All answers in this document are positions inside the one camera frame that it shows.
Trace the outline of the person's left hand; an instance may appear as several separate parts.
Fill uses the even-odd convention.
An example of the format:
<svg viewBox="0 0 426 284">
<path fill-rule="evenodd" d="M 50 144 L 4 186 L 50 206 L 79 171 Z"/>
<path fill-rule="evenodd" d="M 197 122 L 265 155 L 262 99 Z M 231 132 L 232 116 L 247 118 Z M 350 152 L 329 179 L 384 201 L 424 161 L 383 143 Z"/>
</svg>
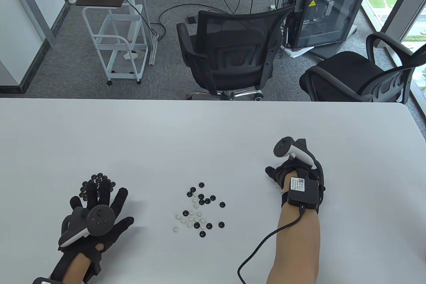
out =
<svg viewBox="0 0 426 284">
<path fill-rule="evenodd" d="M 70 199 L 72 213 L 64 218 L 58 250 L 62 257 L 52 271 L 51 279 L 62 283 L 88 283 L 101 271 L 102 254 L 134 223 L 129 216 L 116 222 L 128 196 L 126 188 L 120 188 L 113 202 L 110 201 L 111 182 L 86 184 L 87 205 L 81 199 Z"/>
</svg>

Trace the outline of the person's right hand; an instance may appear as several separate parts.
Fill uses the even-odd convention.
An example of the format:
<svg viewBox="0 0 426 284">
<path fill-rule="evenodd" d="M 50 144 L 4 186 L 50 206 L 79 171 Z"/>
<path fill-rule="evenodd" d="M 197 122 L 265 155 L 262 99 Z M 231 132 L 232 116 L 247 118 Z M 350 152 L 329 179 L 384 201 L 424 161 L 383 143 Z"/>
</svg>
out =
<svg viewBox="0 0 426 284">
<path fill-rule="evenodd" d="M 282 205 L 288 203 L 296 207 L 319 212 L 325 186 L 321 165 L 315 161 L 315 168 L 297 158 L 289 158 L 281 166 L 268 166 L 265 173 L 282 190 Z"/>
</svg>

